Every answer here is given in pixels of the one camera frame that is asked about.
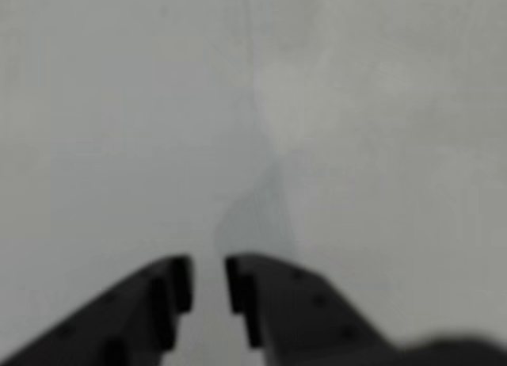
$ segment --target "white surface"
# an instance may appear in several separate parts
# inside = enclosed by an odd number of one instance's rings
[[[322,270],[394,340],[507,341],[506,11],[0,0],[0,353],[191,252],[171,364],[256,364],[225,305],[238,250]]]

